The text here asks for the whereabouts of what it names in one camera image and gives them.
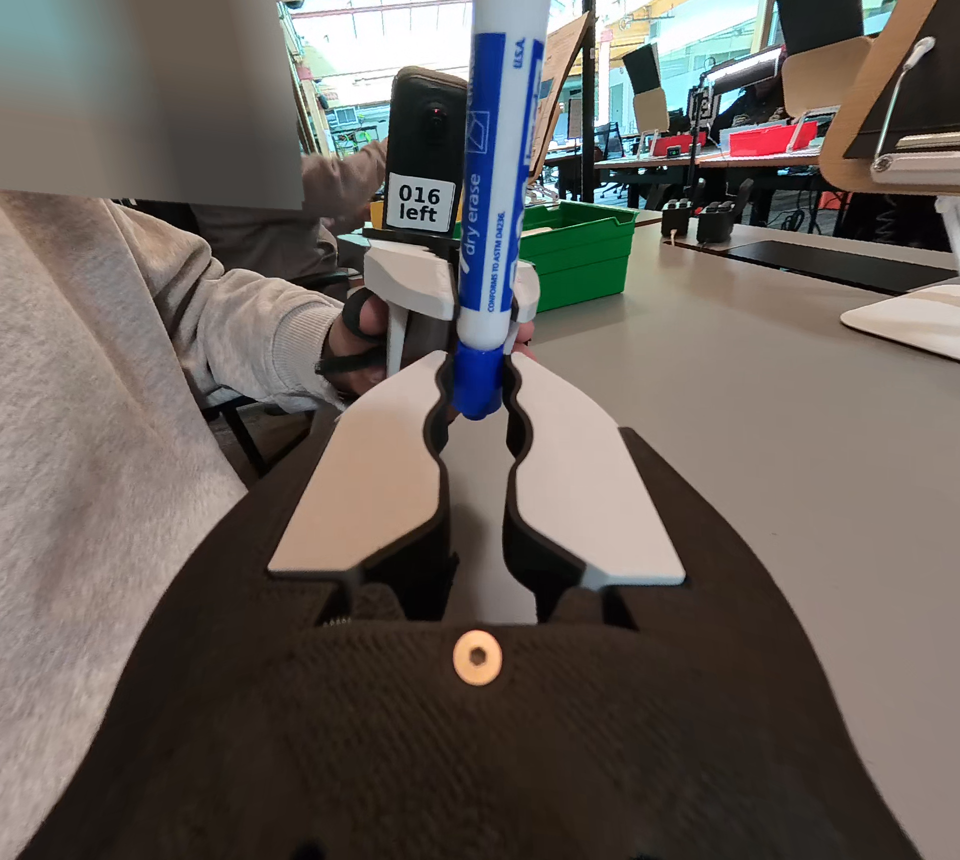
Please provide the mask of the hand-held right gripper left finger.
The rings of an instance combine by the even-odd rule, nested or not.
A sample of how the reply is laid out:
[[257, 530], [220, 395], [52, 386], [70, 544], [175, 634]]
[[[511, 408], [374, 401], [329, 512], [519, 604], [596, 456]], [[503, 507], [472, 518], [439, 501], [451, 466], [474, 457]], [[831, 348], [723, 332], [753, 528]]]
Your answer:
[[350, 593], [379, 583], [407, 619], [443, 618], [458, 565], [441, 456], [451, 370], [446, 352], [429, 353], [342, 414], [271, 555], [272, 577]]

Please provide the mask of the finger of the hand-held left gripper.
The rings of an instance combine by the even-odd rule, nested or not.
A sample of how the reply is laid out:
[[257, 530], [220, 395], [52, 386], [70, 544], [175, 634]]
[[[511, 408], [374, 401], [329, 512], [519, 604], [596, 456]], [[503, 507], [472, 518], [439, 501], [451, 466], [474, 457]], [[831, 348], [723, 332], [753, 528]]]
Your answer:
[[366, 289], [410, 313], [451, 322], [457, 309], [450, 263], [425, 246], [371, 241], [364, 257]]
[[534, 266], [517, 261], [510, 308], [509, 353], [517, 344], [521, 326], [533, 321], [541, 299], [541, 283]]

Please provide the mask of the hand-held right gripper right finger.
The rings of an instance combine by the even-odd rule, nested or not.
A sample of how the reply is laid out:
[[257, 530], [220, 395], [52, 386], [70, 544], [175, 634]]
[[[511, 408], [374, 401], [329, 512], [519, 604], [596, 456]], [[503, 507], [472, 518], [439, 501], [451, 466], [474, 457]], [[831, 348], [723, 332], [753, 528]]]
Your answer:
[[681, 586], [687, 572], [630, 452], [633, 431], [526, 355], [505, 359], [502, 390], [503, 559], [536, 619], [570, 589]]

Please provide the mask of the blue dry erase marker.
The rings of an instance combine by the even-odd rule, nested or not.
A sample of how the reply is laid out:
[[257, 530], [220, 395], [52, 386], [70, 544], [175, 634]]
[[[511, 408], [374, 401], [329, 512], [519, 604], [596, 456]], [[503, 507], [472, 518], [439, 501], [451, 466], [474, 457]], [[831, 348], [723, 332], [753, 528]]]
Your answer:
[[453, 407], [498, 409], [551, 0], [473, 0]]

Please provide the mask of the person's left forearm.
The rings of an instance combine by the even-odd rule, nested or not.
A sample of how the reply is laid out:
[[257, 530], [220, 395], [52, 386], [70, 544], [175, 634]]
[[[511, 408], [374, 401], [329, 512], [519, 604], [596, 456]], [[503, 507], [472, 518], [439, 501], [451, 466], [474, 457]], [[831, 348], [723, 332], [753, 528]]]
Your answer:
[[201, 394], [224, 388], [285, 407], [345, 408], [345, 396], [318, 372], [342, 303], [282, 279], [225, 270], [200, 237], [110, 201], [103, 205]]

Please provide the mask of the person's left hand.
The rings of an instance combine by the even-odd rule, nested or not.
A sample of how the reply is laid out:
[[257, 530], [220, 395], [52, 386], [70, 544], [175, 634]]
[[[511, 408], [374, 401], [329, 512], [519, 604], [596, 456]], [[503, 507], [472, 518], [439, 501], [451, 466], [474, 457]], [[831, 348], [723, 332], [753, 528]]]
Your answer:
[[347, 401], [355, 401], [388, 376], [388, 304], [367, 288], [355, 290], [330, 326], [316, 372]]

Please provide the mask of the green plastic bin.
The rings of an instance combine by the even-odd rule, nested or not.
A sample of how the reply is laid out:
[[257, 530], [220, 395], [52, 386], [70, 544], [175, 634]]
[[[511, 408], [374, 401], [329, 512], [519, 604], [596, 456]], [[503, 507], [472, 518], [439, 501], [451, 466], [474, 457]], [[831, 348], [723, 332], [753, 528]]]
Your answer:
[[638, 211], [559, 201], [528, 206], [519, 257], [539, 280], [543, 314], [625, 289]]

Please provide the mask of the plywood panel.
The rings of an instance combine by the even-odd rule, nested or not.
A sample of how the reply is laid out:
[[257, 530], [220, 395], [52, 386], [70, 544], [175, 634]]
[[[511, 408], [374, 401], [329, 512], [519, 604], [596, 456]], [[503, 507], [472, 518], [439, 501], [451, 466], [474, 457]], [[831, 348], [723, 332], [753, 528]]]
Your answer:
[[547, 34], [535, 109], [528, 184], [537, 180], [545, 165], [547, 148], [559, 117], [560, 94], [582, 51], [593, 18], [592, 13], [584, 13]]

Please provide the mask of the wooden and black chair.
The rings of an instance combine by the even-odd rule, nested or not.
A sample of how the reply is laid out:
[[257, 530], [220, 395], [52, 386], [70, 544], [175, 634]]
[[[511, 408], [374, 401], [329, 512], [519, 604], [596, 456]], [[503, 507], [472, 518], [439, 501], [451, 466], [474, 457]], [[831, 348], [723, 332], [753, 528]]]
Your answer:
[[834, 187], [958, 196], [959, 0], [898, 0], [820, 154]]
[[632, 111], [639, 134], [665, 134], [669, 127], [657, 44], [648, 43], [622, 57], [633, 92]]
[[786, 49], [781, 80], [788, 116], [839, 107], [873, 42], [862, 0], [775, 0]]

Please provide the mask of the person's grey sweatshirt torso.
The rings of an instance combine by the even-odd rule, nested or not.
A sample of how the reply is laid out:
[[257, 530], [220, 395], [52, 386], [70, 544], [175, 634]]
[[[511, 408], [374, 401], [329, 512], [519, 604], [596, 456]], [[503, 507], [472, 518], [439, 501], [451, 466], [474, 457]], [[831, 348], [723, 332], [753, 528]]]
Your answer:
[[236, 392], [186, 377], [104, 201], [1, 197], [2, 858], [41, 827], [162, 595], [246, 492], [200, 407]]

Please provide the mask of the black desk mat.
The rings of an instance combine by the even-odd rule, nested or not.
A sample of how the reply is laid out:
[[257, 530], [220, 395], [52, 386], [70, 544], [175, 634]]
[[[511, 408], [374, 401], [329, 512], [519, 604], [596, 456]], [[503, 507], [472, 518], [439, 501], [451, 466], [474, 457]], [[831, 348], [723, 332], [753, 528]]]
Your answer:
[[741, 263], [822, 280], [886, 296], [937, 286], [954, 279], [949, 269], [865, 256], [793, 242], [761, 241], [721, 255]]

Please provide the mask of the lit desk lamp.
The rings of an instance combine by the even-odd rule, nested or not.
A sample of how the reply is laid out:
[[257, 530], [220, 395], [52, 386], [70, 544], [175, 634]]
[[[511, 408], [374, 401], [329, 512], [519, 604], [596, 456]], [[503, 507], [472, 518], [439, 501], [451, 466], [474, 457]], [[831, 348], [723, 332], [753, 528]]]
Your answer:
[[783, 46], [763, 50], [747, 57], [713, 67], [701, 76], [701, 85], [716, 94], [724, 94], [776, 79], [786, 59]]

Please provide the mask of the white monitor stand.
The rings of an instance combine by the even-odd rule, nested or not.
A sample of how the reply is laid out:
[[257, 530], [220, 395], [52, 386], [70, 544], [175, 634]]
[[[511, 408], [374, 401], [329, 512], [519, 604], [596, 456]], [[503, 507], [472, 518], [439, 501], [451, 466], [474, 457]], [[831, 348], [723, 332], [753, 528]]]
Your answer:
[[952, 277], [929, 287], [909, 290], [840, 316], [841, 324], [870, 337], [959, 361], [959, 198], [956, 194], [886, 194], [887, 218], [909, 232], [921, 222], [934, 225], [952, 254]]

